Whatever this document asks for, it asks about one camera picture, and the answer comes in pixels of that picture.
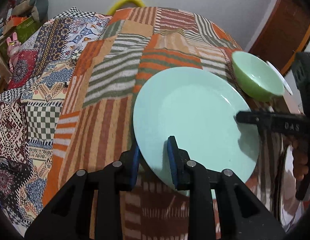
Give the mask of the person's right hand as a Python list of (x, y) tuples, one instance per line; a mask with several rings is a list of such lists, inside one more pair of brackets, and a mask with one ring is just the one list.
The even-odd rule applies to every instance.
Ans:
[(307, 143), (296, 137), (290, 137), (290, 140), (293, 146), (293, 175), (297, 181), (302, 181), (309, 171)]

